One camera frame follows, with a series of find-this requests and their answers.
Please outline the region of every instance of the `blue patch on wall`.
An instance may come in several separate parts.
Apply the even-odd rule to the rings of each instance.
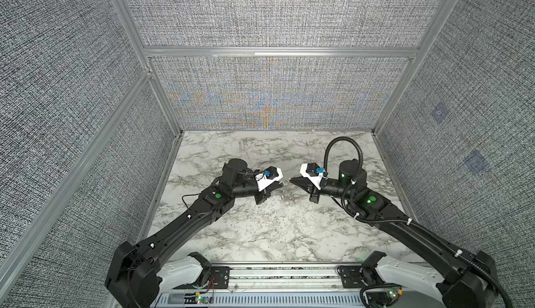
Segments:
[[[471,153],[465,156],[464,163],[468,171],[474,176],[477,176],[488,169],[487,160],[477,149],[472,150]]]
[[[437,106],[435,106],[435,108],[431,111],[431,116],[439,124],[442,124],[444,120],[448,117],[448,115],[449,110],[444,102],[439,102]]]

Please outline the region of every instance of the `white marble surface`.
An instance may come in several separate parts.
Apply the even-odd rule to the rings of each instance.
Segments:
[[[198,193],[221,174],[231,158],[251,169],[280,167],[284,180],[298,176],[300,165],[323,164],[327,144],[338,136],[354,138],[364,154],[368,186],[401,208],[383,161],[367,132],[325,131],[188,131],[180,145],[162,200],[152,223],[153,234],[185,211],[181,196]],[[329,176],[338,176],[342,160],[356,158],[349,142],[337,143],[329,156]],[[188,204],[196,197],[185,197]],[[170,259],[197,251],[214,261],[362,261],[371,251],[404,261],[422,261],[407,247],[367,224],[348,217],[329,197],[319,204],[305,191],[286,183],[256,205],[239,198],[214,224],[201,230]]]

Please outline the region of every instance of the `gray fabric wall panel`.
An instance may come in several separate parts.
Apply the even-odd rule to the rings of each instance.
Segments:
[[[0,262],[141,68],[109,0],[0,0]]]
[[[420,221],[493,256],[518,308],[535,281],[534,19],[535,0],[459,0],[379,135]]]
[[[418,46],[442,0],[126,0],[146,45]]]
[[[113,252],[135,242],[173,139],[147,84],[2,307],[103,306]]]
[[[407,58],[154,57],[186,129],[372,128]]]

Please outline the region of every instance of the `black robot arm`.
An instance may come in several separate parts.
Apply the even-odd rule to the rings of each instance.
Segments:
[[[175,251],[231,209],[236,198],[253,196],[256,204],[263,203],[282,186],[282,177],[279,168],[252,171],[245,161],[231,159],[222,175],[183,214],[136,245],[124,242],[116,249],[105,281],[107,289],[124,308],[148,307],[159,292],[161,279],[156,274]],[[206,263],[200,255],[195,258]]]
[[[332,179],[326,171],[327,158],[332,145],[338,141],[351,142],[359,159],[343,161],[338,179]],[[301,177],[290,179],[290,183],[309,193],[310,201],[318,203],[320,195],[330,196],[337,203],[335,198],[339,198],[338,205],[351,218],[390,234],[416,252],[444,278],[433,286],[448,308],[490,308],[498,293],[506,307],[512,307],[510,298],[496,280],[496,266],[489,255],[483,251],[473,254],[445,241],[409,218],[388,198],[367,187],[362,151],[353,139],[335,138],[327,147],[324,158],[324,167],[316,163],[303,164]],[[376,271],[378,261],[384,256],[376,251],[362,264],[362,278],[367,285],[384,284]]]

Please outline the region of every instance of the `wire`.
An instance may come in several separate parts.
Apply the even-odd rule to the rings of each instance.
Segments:
[[[233,291],[233,290],[231,290],[231,289],[227,289],[227,290],[229,290],[229,291],[231,292],[231,294],[234,294],[234,293],[242,293],[242,292],[244,292],[244,291],[246,291],[246,290],[250,290],[255,284],[256,284],[256,282],[253,282],[253,283],[251,284],[251,286],[249,286],[249,287],[247,287],[247,288],[245,288],[244,290],[241,290],[241,291]]]
[[[197,194],[184,194],[184,195],[182,196],[182,202],[184,203],[184,205],[186,205],[186,208],[187,208],[187,209],[189,209],[189,206],[188,206],[188,204],[186,204],[186,202],[184,201],[184,197],[192,197],[192,196],[199,195],[199,194],[201,194],[201,193],[202,193],[202,192],[199,192],[199,193],[197,193]]]
[[[394,304],[396,304],[399,299],[400,299],[401,295],[397,295],[395,299],[393,299],[392,301],[390,301],[390,303],[387,303],[386,306],[387,307],[390,307],[390,306],[393,306]]]
[[[365,224],[382,224],[382,223],[404,223],[407,224],[406,220],[402,219],[384,219],[384,220],[367,220],[360,217],[355,217],[354,214],[351,214],[351,211],[349,209],[346,210],[346,212],[349,214],[349,216],[355,218],[357,221],[365,223]],[[452,255],[455,255],[457,251],[453,249],[448,242],[446,242],[443,238],[432,232],[431,230],[427,229],[425,226],[417,223],[416,221],[411,221],[408,225],[413,226],[420,231],[424,232],[425,234],[432,237],[435,241],[438,242],[438,244],[442,245],[444,249],[448,250]],[[462,254],[458,255],[458,259],[462,260],[466,264],[470,265],[472,268],[478,271],[478,273],[484,278],[487,282],[491,283],[492,286],[498,291],[498,293],[501,295],[502,299],[505,303],[505,308],[512,308],[512,301],[507,292],[505,291],[505,288],[500,285],[498,280],[494,279],[494,277],[491,276],[487,271],[485,271],[482,267],[480,267],[478,264],[474,263],[472,260],[464,257]]]
[[[386,283],[386,284],[383,284],[383,285],[370,285],[370,286],[366,286],[366,287],[363,287],[361,288],[361,291],[359,293],[360,297],[361,297],[361,301],[362,301],[362,304],[366,307],[366,308],[373,308],[372,306],[370,306],[369,304],[366,303],[366,300],[364,299],[364,292],[367,291],[367,290],[371,290],[371,289],[376,289],[376,288],[390,288],[390,287],[398,287],[399,285],[396,284],[396,283]]]
[[[160,299],[162,298],[162,294],[163,293],[160,293],[160,295],[158,296],[158,298],[156,299],[156,303],[154,304],[154,308],[156,308],[156,306],[158,305],[158,301],[160,301]]]
[[[264,171],[260,171],[260,172],[257,172],[257,173],[247,173],[247,172],[236,171],[236,173],[243,174],[243,175],[246,175],[246,176],[256,176],[256,175],[264,173],[264,172],[266,172],[266,171],[264,170]]]
[[[208,291],[210,290],[210,285],[215,279],[216,279],[215,277],[212,277],[211,279],[209,279],[208,280],[208,287],[206,288],[206,291],[204,291],[203,293],[199,293],[199,295],[208,293]],[[184,297],[196,297],[196,296],[197,296],[197,294],[195,294],[195,295],[187,295],[187,296],[184,296]]]
[[[351,143],[358,153],[358,170],[355,172],[355,178],[357,178],[358,174],[360,173],[362,169],[362,161],[363,161],[363,155],[362,155],[362,149],[358,145],[357,141],[355,141],[352,138],[348,138],[347,136],[339,136],[338,138],[333,139],[325,149],[325,154],[323,156],[323,168],[325,171],[327,171],[327,160],[329,159],[329,152],[331,151],[332,146],[337,143],[338,141],[347,141]]]
[[[344,209],[344,208],[342,207],[342,205],[340,205],[340,203],[338,202],[338,200],[336,200],[333,196],[331,196],[331,199],[332,199],[334,202],[336,202],[336,204],[338,205],[338,207]]]
[[[351,183],[348,183],[346,188],[344,188],[344,191],[342,192],[342,195],[340,196],[340,207],[342,207],[342,209],[344,211],[346,211],[346,213],[348,213],[349,215],[351,215],[351,213],[349,212],[349,210],[347,209],[347,206],[346,206],[346,193],[347,191],[349,191],[350,187],[351,187]]]
[[[215,286],[212,286],[212,297],[210,298],[210,303],[212,303],[213,297],[216,296],[216,291],[214,290]]]
[[[134,259],[134,261],[132,262],[132,265],[134,265],[135,262],[138,261],[139,258],[140,258],[142,255],[143,255],[143,254],[140,254],[139,256],[137,256],[137,258]],[[132,270],[134,270],[134,269],[135,269],[135,266],[134,266],[134,267],[130,266],[130,269],[128,269],[128,273],[126,274],[126,285],[128,286],[128,291],[129,291],[130,294],[132,295],[132,301],[134,301],[134,303],[137,305],[138,308],[142,308],[142,307],[137,303],[137,300],[136,300],[136,298],[135,298],[135,296],[134,296],[134,292],[132,292],[132,288],[130,287],[130,277],[131,277],[131,275],[132,275],[131,272],[132,272]]]

